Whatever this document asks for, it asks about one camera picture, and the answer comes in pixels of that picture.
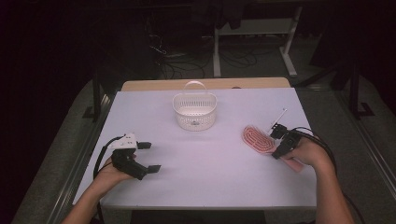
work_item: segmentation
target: dark background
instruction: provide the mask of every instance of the dark background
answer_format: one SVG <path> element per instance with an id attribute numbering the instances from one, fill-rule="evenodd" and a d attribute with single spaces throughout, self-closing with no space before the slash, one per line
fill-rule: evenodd
<path id="1" fill-rule="evenodd" d="M 189 21 L 192 1 L 164 1 L 180 5 L 166 10 L 131 11 L 101 10 L 98 2 L 103 1 L 1 1 L 2 223 L 14 217 L 70 105 L 93 74 L 108 94 L 125 80 L 158 77 L 157 55 L 149 48 L 148 15 L 154 19 L 150 28 L 170 45 L 189 44 L 212 30 Z M 145 3 L 107 2 L 113 7 Z M 265 15 L 248 7 L 252 11 L 245 16 L 289 13 L 281 5 L 270 7 Z M 306 6 L 298 33 L 323 34 L 313 65 L 325 68 L 352 57 L 395 113 L 395 20 L 391 1 L 331 1 Z"/>

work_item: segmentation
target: table surface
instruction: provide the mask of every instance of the table surface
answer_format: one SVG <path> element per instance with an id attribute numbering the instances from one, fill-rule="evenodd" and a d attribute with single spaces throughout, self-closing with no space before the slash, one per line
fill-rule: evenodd
<path id="1" fill-rule="evenodd" d="M 125 209 L 269 209 L 315 207 L 316 178 L 310 166 L 295 173 L 283 161 L 247 146 L 241 134 L 247 125 L 263 131 L 283 108 L 279 123 L 307 127 L 308 121 L 293 88 L 214 89 L 218 98 L 215 124 L 190 132 L 177 125 L 172 107 L 176 91 L 120 91 L 115 97 L 74 203 L 92 182 L 99 152 L 110 139 L 135 133 L 151 142 L 137 150 L 142 165 L 162 166 L 143 180 L 117 185 L 102 206 Z M 111 155 L 108 150 L 104 159 Z"/>

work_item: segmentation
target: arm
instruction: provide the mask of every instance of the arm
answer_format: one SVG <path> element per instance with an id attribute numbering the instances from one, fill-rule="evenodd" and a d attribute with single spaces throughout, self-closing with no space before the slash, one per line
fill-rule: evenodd
<path id="1" fill-rule="evenodd" d="M 111 159 L 105 162 L 104 168 L 81 195 L 72 211 L 62 222 L 63 224 L 90 223 L 100 199 L 122 180 L 132 178 L 117 170 L 110 163 Z"/>
<path id="2" fill-rule="evenodd" d="M 326 151 L 307 138 L 288 153 L 285 159 L 297 158 L 311 165 L 317 175 L 316 223 L 354 223 L 337 180 L 332 161 Z"/>

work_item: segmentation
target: white basket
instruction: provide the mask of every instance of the white basket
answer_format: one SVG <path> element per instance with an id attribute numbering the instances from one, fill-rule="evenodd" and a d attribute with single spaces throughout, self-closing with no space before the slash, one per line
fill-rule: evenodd
<path id="1" fill-rule="evenodd" d="M 192 84 L 203 86 L 205 92 L 186 93 L 186 88 Z M 207 92 L 206 86 L 199 81 L 188 82 L 183 92 L 173 99 L 177 123 L 188 131 L 202 131 L 210 128 L 215 123 L 216 105 L 216 96 Z"/>

